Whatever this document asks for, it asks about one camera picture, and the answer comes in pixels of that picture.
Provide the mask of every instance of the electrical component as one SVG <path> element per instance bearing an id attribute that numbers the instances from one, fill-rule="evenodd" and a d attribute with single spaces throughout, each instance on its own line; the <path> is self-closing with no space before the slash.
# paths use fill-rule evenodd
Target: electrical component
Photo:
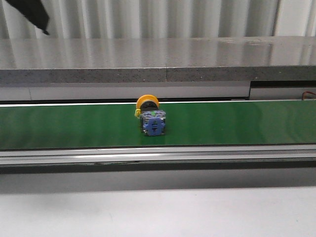
<path id="1" fill-rule="evenodd" d="M 140 119 L 141 131 L 147 136 L 164 135 L 166 113 L 159 109 L 153 95 L 143 95 L 136 103 L 135 116 Z"/>

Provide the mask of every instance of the conveyor belt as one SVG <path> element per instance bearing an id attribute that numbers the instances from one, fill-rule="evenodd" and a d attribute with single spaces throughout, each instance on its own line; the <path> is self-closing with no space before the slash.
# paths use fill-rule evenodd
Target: conveyor belt
<path id="1" fill-rule="evenodd" d="M 0 150 L 316 143 L 316 101 L 164 103 L 146 137 L 135 104 L 4 105 Z"/>

